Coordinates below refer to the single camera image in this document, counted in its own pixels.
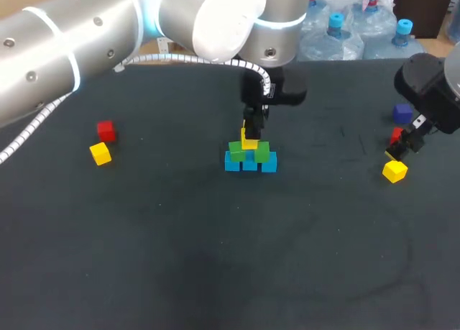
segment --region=white spiral cable wrap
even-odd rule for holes
[[[35,130],[45,121],[46,118],[69,97],[71,93],[61,96],[59,99],[50,102],[43,110],[26,126],[24,130],[11,142],[8,147],[0,152],[0,165],[11,157],[21,147],[27,139],[32,136]]]
[[[129,64],[136,64],[136,63],[145,63],[145,62],[152,62],[152,61],[173,61],[179,63],[195,63],[195,64],[213,64],[213,65],[228,65],[228,66],[236,66],[239,68],[245,68],[248,70],[252,70],[258,73],[262,77],[262,82],[264,84],[264,96],[267,96],[270,93],[271,87],[271,80],[268,72],[265,71],[263,68],[258,66],[257,64],[253,64],[251,62],[247,62],[245,60],[237,60],[232,59],[222,63],[213,63],[208,60],[204,60],[203,58],[196,57],[195,55],[177,55],[177,54],[156,54],[156,55],[138,55],[131,60],[124,60],[121,62],[121,65],[129,65]]]
[[[259,67],[256,64],[246,62],[244,60],[236,60],[232,59],[226,61],[224,63],[212,63],[203,58],[199,58],[192,55],[177,55],[177,54],[157,54],[157,55],[138,55],[132,59],[126,59],[121,64],[119,64],[115,71],[122,71],[125,65],[129,64],[136,64],[136,63],[144,63],[154,60],[164,60],[164,61],[177,61],[181,63],[196,63],[196,64],[214,64],[214,65],[228,65],[234,66],[239,68],[246,68],[249,70],[253,70],[254,72],[258,73],[262,77],[263,82],[263,91],[264,96],[268,95],[270,92],[271,87],[271,80],[268,72],[265,71],[263,68]],[[54,110],[61,105],[67,97],[69,97],[72,93],[66,94],[61,96],[60,98],[50,102],[46,105],[40,113],[30,122],[29,125],[11,142],[4,150],[0,152],[0,165],[4,163],[8,158],[10,158],[23,144],[26,142],[30,136],[37,130],[37,128],[50,116]]]

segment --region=water bottle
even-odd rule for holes
[[[454,44],[460,42],[460,1],[453,11],[451,23],[447,26],[447,36]]]
[[[336,12],[329,17],[327,30],[317,30],[300,41],[298,60],[361,59],[364,43],[358,34],[342,29],[344,15]]]
[[[301,36],[314,29],[325,29],[328,26],[329,5],[325,0],[310,0],[307,16],[302,23]]]
[[[396,29],[396,16],[391,9],[379,4],[379,0],[369,0],[366,9],[365,3],[355,4],[352,8],[352,29],[357,32],[364,42],[382,35],[393,35]]]
[[[366,44],[363,59],[410,58],[425,49],[410,36],[413,23],[409,19],[401,19],[397,23],[396,35],[373,39]]]

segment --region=cube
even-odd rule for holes
[[[243,162],[243,170],[257,172],[257,162],[254,161],[254,150],[246,151],[246,160]]]
[[[96,162],[97,166],[112,161],[109,149],[107,148],[104,142],[90,147],[89,150],[91,151],[91,154],[93,155],[93,159]]]
[[[226,172],[239,172],[239,162],[231,161],[231,153],[225,152],[225,171]]]
[[[243,150],[241,142],[230,142],[229,150],[232,162],[243,162],[246,160],[246,152]]]
[[[405,178],[406,173],[408,172],[408,167],[400,161],[390,161],[383,168],[382,174],[391,181],[396,183]]]
[[[116,131],[114,123],[110,120],[98,123],[98,136],[101,142],[115,142]]]
[[[278,158],[276,152],[271,152],[269,161],[262,163],[262,173],[276,173],[277,166]]]
[[[391,140],[390,140],[390,145],[395,143],[396,141],[399,141],[401,137],[401,133],[404,131],[404,129],[401,129],[400,127],[395,127],[393,129],[393,133],[391,135]]]
[[[241,128],[241,146],[243,150],[256,150],[258,143],[257,139],[246,139],[246,129]]]
[[[266,163],[270,161],[270,144],[269,142],[259,142],[255,151],[255,162]]]
[[[412,107],[408,104],[396,105],[393,109],[393,120],[396,124],[409,124],[412,120]]]

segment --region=green cube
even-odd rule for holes
[[[269,142],[259,142],[255,151],[255,161],[257,163],[267,163],[270,161],[270,144]]]
[[[243,150],[241,142],[230,142],[230,159],[232,162],[244,162],[246,161],[246,152]]]

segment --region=block tower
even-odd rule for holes
[[[246,139],[246,129],[241,128],[241,140],[229,143],[229,150],[225,153],[225,171],[257,172],[261,165],[262,173],[276,173],[277,155],[270,152],[269,142],[261,142],[258,139]]]

